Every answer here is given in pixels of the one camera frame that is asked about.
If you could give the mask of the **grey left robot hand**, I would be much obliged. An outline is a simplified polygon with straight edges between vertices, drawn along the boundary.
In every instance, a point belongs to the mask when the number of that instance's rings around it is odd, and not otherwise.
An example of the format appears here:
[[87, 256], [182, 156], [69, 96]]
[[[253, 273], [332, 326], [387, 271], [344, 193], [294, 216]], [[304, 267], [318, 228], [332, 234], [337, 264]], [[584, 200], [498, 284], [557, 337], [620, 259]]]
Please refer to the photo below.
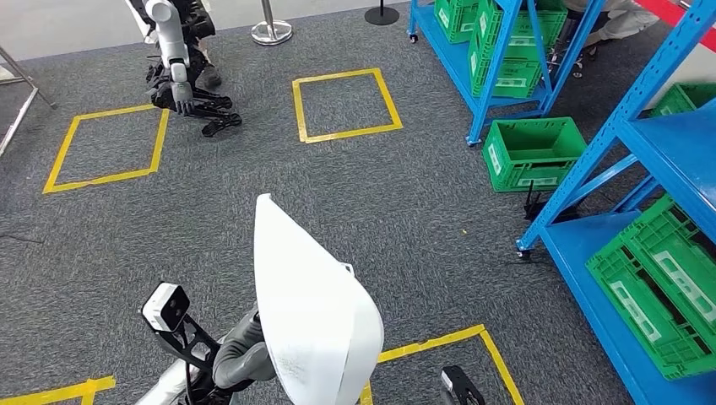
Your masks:
[[275, 377], [255, 303], [226, 334], [214, 359], [212, 378], [217, 387], [239, 392], [254, 381], [270, 381]]

